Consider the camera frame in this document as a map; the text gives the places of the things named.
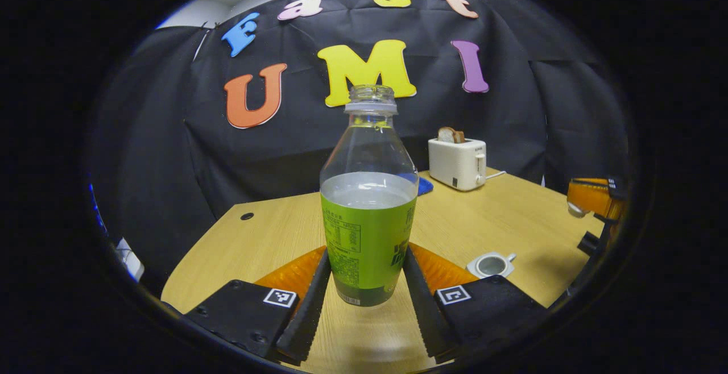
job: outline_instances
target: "table surface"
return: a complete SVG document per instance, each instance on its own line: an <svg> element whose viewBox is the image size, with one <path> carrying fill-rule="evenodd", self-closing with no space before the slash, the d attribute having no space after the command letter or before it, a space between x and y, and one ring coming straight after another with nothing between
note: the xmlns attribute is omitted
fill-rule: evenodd
<svg viewBox="0 0 728 374"><path fill-rule="evenodd" d="M495 172L488 168L486 174ZM515 269L507 279L545 307L585 265L588 256L577 249L584 232L601 233L603 223L597 219L568 213L566 196L510 174L468 192L450 188L428 172L420 176L435 189L417 198L410 240L463 267L487 252L515 253ZM254 216L242 221L245 213ZM323 244L319 193L237 204L172 271L162 301L187 313L227 281L255 281ZM411 372L434 365L402 273L393 296L375 307L341 301L329 279L309 358L296 368Z"/></svg>

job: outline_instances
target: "black backdrop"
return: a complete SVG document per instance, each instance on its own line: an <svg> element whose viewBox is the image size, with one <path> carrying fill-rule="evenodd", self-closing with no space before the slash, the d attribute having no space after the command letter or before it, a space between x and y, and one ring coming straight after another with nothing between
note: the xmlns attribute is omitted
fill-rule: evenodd
<svg viewBox="0 0 728 374"><path fill-rule="evenodd" d="M317 51L348 45L362 59L396 39L413 97L398 99L395 128L419 170L441 126L483 139L488 165L566 193L574 176L627 175L626 116L606 65L530 0L467 0L468 19L444 0L382 8L373 0L322 0L308 17L279 21L298 0L273 0L213 29L151 32L111 79L99 104L89 173L115 241L146 266L154 293L179 260L235 203L318 190L318 173L346 128L343 107L327 107L327 65ZM231 57L221 40L250 12L255 39ZM486 93L462 88L450 42L479 46ZM224 85L252 74L247 107L262 105L258 71L286 63L278 113L252 128L226 119Z"/></svg>
<svg viewBox="0 0 728 374"><path fill-rule="evenodd" d="M263 372L182 335L112 262L88 212L80 159L94 98L159 15L187 0L14 1L8 31L20 45L3 71L21 91L3 104L9 371ZM724 372L719 0L541 1L586 32L630 98L643 175L624 229L633 244L539 343L473 369Z"/></svg>

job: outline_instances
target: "plastic bottle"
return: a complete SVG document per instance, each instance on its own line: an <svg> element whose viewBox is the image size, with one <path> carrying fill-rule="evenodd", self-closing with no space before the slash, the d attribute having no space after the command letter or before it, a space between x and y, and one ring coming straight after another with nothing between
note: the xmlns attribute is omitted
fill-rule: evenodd
<svg viewBox="0 0 728 374"><path fill-rule="evenodd" d="M349 126L321 169L323 223L339 296L375 306L397 285L419 177L395 133L392 89L354 86L349 98Z"/></svg>

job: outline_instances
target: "bottle neck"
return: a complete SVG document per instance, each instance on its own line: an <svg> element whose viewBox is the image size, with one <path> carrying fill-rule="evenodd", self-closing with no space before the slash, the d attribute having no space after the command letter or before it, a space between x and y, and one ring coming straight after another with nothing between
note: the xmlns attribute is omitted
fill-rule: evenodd
<svg viewBox="0 0 728 374"><path fill-rule="evenodd" d="M391 114L353 113L349 115L349 126L394 128Z"/></svg>

